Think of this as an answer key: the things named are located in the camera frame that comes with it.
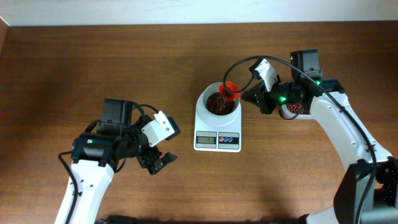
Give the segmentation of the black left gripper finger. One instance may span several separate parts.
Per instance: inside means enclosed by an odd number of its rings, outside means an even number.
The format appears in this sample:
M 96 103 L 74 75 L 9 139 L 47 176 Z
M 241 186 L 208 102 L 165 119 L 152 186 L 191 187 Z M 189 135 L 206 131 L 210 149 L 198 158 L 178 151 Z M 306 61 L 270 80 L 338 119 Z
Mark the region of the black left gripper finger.
M 175 161 L 178 158 L 178 156 L 176 156 L 175 154 L 172 154 L 170 152 L 166 153 L 164 155 L 164 157 L 162 157 L 161 160 L 161 164 L 162 165 L 168 165 L 171 162 Z
M 148 166 L 149 174 L 157 174 L 160 170 L 164 168 L 165 164 L 162 160 L 155 161 Z

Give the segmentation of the orange measuring scoop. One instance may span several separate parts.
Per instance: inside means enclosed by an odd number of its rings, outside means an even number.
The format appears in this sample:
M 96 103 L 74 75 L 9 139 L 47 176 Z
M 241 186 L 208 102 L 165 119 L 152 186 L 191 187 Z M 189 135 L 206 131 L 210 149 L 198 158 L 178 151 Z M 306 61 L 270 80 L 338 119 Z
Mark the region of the orange measuring scoop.
M 218 90 L 227 100 L 233 101 L 241 98 L 241 94 L 237 93 L 238 87 L 231 81 L 226 81 L 226 85 L 221 84 Z

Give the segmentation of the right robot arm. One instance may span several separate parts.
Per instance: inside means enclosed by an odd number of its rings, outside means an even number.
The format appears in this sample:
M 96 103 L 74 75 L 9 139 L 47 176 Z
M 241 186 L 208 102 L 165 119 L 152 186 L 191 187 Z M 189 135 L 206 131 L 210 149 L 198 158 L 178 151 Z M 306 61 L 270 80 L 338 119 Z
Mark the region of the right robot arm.
M 260 82 L 242 95 L 270 114 L 277 106 L 300 104 L 326 132 L 345 169 L 333 205 L 303 215 L 300 223 L 397 223 L 397 159 L 384 149 L 353 111 L 344 88 L 326 80 L 317 50 L 292 52 L 292 82 L 281 82 L 271 56 L 253 56 Z

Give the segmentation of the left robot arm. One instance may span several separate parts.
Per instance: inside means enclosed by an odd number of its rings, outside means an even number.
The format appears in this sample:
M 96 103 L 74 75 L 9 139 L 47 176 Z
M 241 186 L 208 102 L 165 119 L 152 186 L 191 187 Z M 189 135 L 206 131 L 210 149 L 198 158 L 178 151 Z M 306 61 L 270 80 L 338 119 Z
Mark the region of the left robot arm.
M 160 110 L 150 117 L 144 107 L 134 101 L 106 99 L 101 119 L 73 141 L 68 152 L 72 163 L 66 163 L 63 153 L 58 155 L 69 181 L 56 223 L 94 223 L 104 193 L 126 159 L 136 158 L 151 175 L 177 159 L 157 147 L 180 134 L 176 122 Z

